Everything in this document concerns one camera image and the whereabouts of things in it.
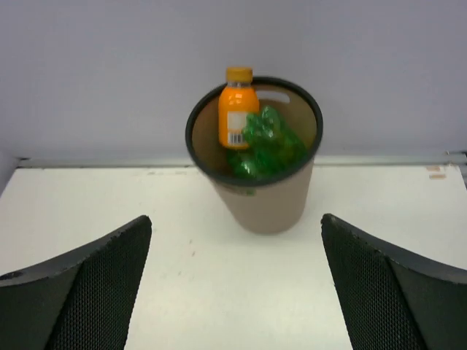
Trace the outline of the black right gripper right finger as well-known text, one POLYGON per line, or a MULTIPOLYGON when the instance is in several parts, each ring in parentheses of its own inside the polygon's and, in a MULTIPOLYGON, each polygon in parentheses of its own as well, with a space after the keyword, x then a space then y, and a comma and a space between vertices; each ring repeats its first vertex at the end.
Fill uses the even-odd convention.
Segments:
POLYGON ((465 349, 466 271, 325 214, 321 236, 354 349, 465 349))

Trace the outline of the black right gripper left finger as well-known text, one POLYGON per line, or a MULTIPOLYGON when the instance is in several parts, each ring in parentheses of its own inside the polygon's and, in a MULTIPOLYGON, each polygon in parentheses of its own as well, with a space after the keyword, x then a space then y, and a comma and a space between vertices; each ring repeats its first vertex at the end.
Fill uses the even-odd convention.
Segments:
POLYGON ((124 349, 150 248, 142 215, 69 252, 1 276, 2 349, 124 349))

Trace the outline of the green bottle front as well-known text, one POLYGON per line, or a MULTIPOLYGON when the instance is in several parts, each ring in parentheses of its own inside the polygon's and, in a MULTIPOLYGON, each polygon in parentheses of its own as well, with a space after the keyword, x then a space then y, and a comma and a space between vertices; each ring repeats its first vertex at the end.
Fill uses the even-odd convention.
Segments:
POLYGON ((228 150, 227 161, 240 179, 266 179, 288 170, 305 158, 307 148, 272 106, 249 113, 241 131, 247 148, 228 150))

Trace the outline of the orange bottle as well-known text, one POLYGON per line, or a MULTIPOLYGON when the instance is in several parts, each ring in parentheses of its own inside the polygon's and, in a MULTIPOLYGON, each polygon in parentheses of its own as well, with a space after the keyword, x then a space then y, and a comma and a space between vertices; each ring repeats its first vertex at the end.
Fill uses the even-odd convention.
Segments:
POLYGON ((218 140, 227 149, 247 149, 242 131, 247 115, 258 113, 260 102, 252 87, 252 68, 228 67, 226 86, 218 99, 218 140))

